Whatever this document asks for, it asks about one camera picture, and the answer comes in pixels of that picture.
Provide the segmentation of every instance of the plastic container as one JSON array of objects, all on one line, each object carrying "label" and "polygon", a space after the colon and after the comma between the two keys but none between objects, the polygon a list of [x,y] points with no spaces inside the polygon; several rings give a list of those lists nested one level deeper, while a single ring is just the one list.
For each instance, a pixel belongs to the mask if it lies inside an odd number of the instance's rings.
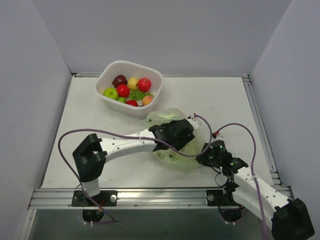
[{"label": "plastic container", "polygon": [[[146,106],[131,106],[103,96],[106,88],[113,88],[112,82],[118,75],[124,75],[127,80],[133,77],[137,79],[150,79],[152,86],[148,92],[154,95],[152,102]],[[159,71],[133,62],[121,60],[114,61],[106,67],[94,85],[93,90],[95,94],[105,102],[108,108],[133,118],[145,119],[155,107],[163,82],[164,77]]]}]

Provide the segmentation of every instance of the peach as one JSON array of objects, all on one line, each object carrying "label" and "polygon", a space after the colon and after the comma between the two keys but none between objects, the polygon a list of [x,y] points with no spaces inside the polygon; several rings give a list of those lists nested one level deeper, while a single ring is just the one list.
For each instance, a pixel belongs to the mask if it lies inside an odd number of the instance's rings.
[{"label": "peach", "polygon": [[152,102],[154,98],[152,96],[145,96],[143,99],[142,99],[142,106],[145,106],[145,105],[148,105],[149,103]]}]

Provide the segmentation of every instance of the white wall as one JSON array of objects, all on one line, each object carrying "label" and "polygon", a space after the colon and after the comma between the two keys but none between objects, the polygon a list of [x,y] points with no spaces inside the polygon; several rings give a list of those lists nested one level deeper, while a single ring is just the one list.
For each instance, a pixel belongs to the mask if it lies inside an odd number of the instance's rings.
[{"label": "white wall", "polygon": [[0,239],[17,239],[71,74],[31,0],[0,1]]},{"label": "white wall", "polygon": [[320,1],[294,0],[252,73],[280,178],[320,232]]},{"label": "white wall", "polygon": [[290,0],[33,0],[72,72],[115,60],[166,76],[251,73]]}]

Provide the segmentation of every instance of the robotic arm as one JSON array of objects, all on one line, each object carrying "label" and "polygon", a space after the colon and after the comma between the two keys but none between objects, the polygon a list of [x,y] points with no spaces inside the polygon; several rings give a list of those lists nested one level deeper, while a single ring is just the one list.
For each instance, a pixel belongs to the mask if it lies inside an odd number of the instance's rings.
[{"label": "robotic arm", "polygon": [[[138,152],[167,150],[169,146],[179,151],[195,138],[193,131],[200,125],[197,118],[189,118],[155,125],[126,138],[88,135],[72,154],[86,193],[90,197],[100,194],[98,178],[104,164],[110,160]],[[206,143],[202,150],[205,149],[196,160],[204,166],[220,169],[230,179],[223,187],[224,195],[262,219],[254,178],[257,179],[266,224],[275,240],[306,240],[315,234],[307,207],[300,199],[292,200],[258,176],[252,176],[248,164],[233,157],[222,140],[211,142],[209,147]]]},{"label": "robotic arm", "polygon": [[179,151],[195,138],[193,131],[200,126],[201,122],[197,118],[189,118],[155,125],[127,135],[126,138],[98,138],[96,134],[88,135],[72,154],[86,193],[89,197],[100,193],[98,177],[107,162],[138,152],[167,150],[169,146]]}]

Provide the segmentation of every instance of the screw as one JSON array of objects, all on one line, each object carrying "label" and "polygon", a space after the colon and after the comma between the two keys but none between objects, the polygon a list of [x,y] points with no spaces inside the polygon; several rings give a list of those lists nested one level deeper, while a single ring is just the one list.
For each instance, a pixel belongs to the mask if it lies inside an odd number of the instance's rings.
[{"label": "screw", "polygon": [[115,201],[117,201],[117,196],[113,194],[110,196],[110,202],[114,203]]},{"label": "screw", "polygon": [[212,202],[215,199],[215,196],[213,194],[209,194],[207,199],[208,201]]}]

